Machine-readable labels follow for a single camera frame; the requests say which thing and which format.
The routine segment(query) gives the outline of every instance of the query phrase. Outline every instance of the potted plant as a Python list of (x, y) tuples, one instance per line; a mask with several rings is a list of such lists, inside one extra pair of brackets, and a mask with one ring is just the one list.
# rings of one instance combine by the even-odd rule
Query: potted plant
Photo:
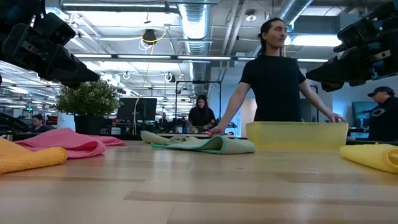
[(106, 81), (82, 83), (77, 90), (61, 87), (55, 109), (75, 116), (80, 134), (100, 134), (105, 115), (118, 108), (116, 87)]

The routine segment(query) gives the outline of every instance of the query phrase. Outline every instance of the black planter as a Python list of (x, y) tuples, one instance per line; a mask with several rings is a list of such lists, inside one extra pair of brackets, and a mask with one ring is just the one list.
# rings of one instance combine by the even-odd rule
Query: black planter
[(94, 116), (75, 116), (75, 129), (79, 134), (99, 135), (104, 118)]

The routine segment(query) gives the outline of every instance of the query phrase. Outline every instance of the orange towel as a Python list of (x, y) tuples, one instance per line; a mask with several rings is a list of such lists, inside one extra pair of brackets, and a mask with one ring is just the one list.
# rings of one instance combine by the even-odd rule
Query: orange towel
[(68, 158), (61, 147), (37, 152), (0, 138), (0, 174), (61, 164)]

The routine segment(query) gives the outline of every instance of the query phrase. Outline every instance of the green plant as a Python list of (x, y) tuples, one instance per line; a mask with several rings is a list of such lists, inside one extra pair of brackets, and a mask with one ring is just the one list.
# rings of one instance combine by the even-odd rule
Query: green plant
[(82, 83), (77, 90), (63, 86), (53, 108), (74, 115), (101, 117), (118, 108), (116, 90), (116, 87), (102, 80)]

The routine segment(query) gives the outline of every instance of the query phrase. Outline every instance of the green towel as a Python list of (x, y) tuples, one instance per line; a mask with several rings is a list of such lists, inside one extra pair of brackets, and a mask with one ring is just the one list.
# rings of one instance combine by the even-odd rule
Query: green towel
[(251, 141), (229, 139), (224, 136), (215, 136), (211, 139), (174, 136), (171, 139), (166, 139), (148, 131), (142, 131), (141, 138), (144, 142), (151, 143), (153, 148), (182, 149), (212, 154), (241, 154), (256, 151), (256, 147)]

